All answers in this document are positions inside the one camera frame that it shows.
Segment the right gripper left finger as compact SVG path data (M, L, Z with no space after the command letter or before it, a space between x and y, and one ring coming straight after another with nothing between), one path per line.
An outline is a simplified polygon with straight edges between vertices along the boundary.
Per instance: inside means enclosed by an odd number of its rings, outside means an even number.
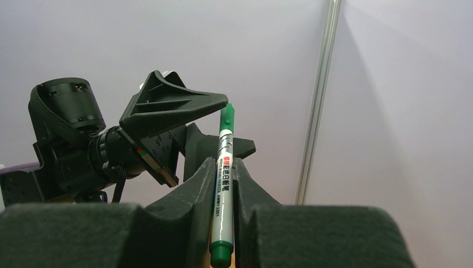
M160 200L19 204L1 214L2 267L209 267L215 160Z

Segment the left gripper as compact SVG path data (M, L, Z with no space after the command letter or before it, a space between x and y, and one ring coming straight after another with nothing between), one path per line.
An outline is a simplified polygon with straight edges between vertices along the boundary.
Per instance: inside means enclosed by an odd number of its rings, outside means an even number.
M205 117L228 103L225 94L200 92L170 84L145 87L133 95L123 112L118 133L132 145L140 164L161 185L179 184L178 155L183 153L184 181L208 158L217 159L219 136L203 134L191 121ZM234 156L244 159L256 152L253 140L233 138Z

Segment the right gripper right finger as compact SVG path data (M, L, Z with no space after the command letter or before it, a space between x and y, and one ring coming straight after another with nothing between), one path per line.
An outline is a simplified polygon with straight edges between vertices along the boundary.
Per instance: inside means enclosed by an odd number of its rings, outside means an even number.
M393 218L376 207L283 205L234 161L237 267L414 267Z

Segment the green marker cap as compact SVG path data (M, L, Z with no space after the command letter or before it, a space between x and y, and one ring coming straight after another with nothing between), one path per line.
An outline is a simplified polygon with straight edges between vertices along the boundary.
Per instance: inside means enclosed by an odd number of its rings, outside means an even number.
M231 103L228 103L220 110L219 131L228 130L234 133L235 109Z

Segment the green whiteboard marker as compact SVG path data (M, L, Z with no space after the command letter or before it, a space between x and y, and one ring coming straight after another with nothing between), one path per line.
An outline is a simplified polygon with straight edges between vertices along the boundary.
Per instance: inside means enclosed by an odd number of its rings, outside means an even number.
M212 267L230 267L234 251L233 136L234 133L228 130L219 132L214 213L209 246Z

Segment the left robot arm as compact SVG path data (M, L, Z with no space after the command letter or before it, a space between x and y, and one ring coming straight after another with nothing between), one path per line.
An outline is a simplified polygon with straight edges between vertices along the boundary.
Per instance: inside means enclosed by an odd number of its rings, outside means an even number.
M177 186L180 155L184 180L217 156L218 136L203 134L195 121L227 103L224 94L187 89L175 71L155 70L131 97L118 125L107 127L87 80L41 83L28 103L38 161L1 170L4 205L105 203L104 190L111 185L112 200L119 202L126 180L143 172L161 185Z

